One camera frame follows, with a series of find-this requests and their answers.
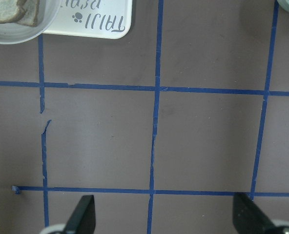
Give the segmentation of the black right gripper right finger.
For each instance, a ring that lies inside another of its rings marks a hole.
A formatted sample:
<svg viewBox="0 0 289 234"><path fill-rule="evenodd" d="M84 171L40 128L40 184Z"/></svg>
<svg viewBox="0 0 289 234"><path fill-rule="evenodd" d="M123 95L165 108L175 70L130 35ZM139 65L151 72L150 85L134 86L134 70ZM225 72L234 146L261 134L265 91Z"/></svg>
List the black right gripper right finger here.
<svg viewBox="0 0 289 234"><path fill-rule="evenodd" d="M281 233L281 228L276 227L245 193L233 196L232 223L238 234Z"/></svg>

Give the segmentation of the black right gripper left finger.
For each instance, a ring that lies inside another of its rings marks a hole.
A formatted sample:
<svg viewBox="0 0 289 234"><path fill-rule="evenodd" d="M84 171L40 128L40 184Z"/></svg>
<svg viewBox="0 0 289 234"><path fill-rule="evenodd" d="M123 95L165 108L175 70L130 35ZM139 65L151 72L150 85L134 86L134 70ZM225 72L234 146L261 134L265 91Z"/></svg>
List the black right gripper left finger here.
<svg viewBox="0 0 289 234"><path fill-rule="evenodd" d="M67 221L64 234L93 234L96 228L95 200L93 195L84 195Z"/></svg>

